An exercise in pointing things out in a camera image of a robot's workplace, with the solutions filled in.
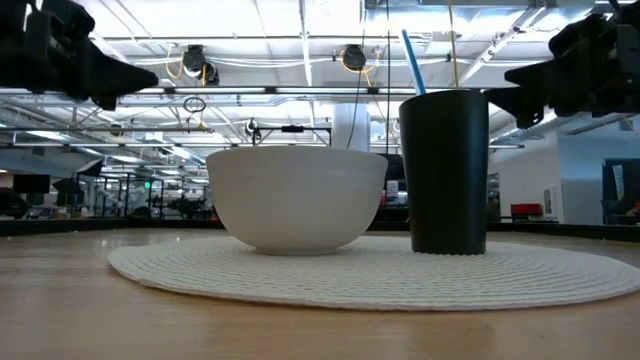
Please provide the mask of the blue plastic straw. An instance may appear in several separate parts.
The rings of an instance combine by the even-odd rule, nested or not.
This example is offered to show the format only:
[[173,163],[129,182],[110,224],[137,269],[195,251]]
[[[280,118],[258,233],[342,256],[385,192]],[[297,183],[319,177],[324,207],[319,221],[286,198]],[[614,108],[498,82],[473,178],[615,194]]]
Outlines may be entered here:
[[405,29],[400,32],[400,39],[402,40],[403,51],[408,63],[409,69],[412,74],[415,92],[418,96],[426,94],[426,87],[422,79],[420,66],[415,57],[413,47],[411,45],[410,37]]

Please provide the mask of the red box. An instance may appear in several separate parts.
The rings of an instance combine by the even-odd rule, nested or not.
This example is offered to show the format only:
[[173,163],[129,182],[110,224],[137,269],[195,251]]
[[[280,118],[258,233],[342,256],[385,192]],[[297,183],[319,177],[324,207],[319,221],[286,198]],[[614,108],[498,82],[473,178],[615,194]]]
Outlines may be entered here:
[[520,203],[510,206],[513,221],[529,221],[544,215],[543,206],[536,203]]

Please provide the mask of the black overhead frame rig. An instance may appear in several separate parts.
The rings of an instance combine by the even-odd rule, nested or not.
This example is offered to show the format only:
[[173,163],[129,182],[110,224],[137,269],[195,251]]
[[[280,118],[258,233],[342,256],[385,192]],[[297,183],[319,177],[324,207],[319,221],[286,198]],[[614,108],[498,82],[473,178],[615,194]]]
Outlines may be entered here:
[[[260,146],[274,131],[289,134],[311,132],[324,146],[331,147],[333,145],[333,130],[331,128],[309,127],[302,125],[255,126],[251,133],[251,145]],[[319,135],[320,131],[325,131],[328,134],[328,138],[322,138]]]

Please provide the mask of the white ceramic bowl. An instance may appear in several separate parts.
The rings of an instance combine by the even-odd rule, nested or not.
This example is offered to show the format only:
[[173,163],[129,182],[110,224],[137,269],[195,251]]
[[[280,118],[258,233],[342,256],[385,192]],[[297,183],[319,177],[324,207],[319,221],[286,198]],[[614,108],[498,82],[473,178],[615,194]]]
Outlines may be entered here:
[[269,255],[325,255],[363,235],[382,196],[387,160],[333,147],[221,150],[206,159],[224,228]]

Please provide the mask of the dark tall plastic cup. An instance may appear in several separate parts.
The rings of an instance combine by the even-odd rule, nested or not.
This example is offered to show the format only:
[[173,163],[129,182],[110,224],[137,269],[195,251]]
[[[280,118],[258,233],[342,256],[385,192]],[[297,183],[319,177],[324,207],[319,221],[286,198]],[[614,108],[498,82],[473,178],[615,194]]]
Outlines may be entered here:
[[488,101],[473,90],[415,96],[399,108],[412,250],[486,252]]

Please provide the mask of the white building column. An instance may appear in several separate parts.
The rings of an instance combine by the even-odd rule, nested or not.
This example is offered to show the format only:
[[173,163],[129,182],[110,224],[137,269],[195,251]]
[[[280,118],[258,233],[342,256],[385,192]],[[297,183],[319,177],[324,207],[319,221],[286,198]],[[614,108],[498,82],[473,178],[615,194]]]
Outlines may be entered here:
[[338,103],[333,106],[332,146],[370,151],[370,115],[364,103]]

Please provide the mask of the black cabinet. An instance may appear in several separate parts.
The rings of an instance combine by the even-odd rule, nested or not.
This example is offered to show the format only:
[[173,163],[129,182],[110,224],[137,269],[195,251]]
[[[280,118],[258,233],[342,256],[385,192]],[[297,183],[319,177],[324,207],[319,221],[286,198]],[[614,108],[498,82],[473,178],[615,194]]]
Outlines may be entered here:
[[403,158],[397,154],[383,154],[388,161],[384,187],[384,218],[405,222],[408,217],[407,186]]

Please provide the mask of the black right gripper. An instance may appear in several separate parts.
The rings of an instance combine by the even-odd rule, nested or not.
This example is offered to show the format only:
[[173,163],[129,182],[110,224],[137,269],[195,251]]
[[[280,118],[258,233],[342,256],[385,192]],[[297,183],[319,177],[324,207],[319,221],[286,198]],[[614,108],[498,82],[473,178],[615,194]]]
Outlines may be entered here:
[[486,91],[487,100],[512,115],[518,129],[540,123],[548,99],[559,116],[640,114],[640,14],[592,14],[566,26],[548,47],[552,61],[505,73],[518,87]]

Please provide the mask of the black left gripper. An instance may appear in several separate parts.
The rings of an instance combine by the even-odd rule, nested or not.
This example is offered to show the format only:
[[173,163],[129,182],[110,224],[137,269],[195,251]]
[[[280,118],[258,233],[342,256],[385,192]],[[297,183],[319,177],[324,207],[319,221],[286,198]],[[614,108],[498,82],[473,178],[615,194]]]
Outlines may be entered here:
[[[74,65],[74,47],[94,27],[84,9],[0,9],[0,87],[66,92],[62,75]],[[90,87],[89,98],[103,110],[114,111],[120,97],[158,84],[155,74],[105,55],[91,40],[86,50],[97,71],[132,75],[105,78]]]

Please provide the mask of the black workstation frame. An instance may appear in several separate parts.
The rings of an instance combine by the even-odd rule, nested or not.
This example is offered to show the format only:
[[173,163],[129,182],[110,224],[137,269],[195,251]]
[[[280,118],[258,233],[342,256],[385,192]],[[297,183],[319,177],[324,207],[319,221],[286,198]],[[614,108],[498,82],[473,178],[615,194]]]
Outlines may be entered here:
[[165,181],[133,173],[75,175],[74,207],[86,218],[163,217]]

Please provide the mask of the black monitor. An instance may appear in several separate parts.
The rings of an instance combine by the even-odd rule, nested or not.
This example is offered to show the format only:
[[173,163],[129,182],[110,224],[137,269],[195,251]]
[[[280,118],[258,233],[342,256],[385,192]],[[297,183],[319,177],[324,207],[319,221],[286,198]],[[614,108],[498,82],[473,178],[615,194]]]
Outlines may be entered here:
[[46,174],[14,174],[12,188],[20,194],[47,194],[51,176]]

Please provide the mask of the black table border rail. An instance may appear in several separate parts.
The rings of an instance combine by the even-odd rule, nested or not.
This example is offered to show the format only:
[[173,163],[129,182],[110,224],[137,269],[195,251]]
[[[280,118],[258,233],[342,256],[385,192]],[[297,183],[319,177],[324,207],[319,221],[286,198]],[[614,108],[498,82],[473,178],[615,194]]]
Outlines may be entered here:
[[[185,228],[223,230],[219,221],[160,220],[130,218],[89,218],[70,220],[0,220],[0,237],[64,233],[74,231],[100,231],[127,228]],[[489,232],[522,232],[563,237],[579,237],[640,243],[640,226],[627,225],[571,225],[540,222],[487,224]]]

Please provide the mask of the white woven round placemat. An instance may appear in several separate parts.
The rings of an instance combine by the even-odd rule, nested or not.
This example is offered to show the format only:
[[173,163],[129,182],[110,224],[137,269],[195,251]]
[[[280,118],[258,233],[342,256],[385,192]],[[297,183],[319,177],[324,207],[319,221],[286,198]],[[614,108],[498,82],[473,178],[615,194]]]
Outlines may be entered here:
[[640,291],[640,269],[589,253],[491,242],[482,255],[418,254],[364,236],[324,256],[270,256],[238,240],[123,246],[107,256],[143,286],[219,299],[374,311],[474,311],[589,303]]

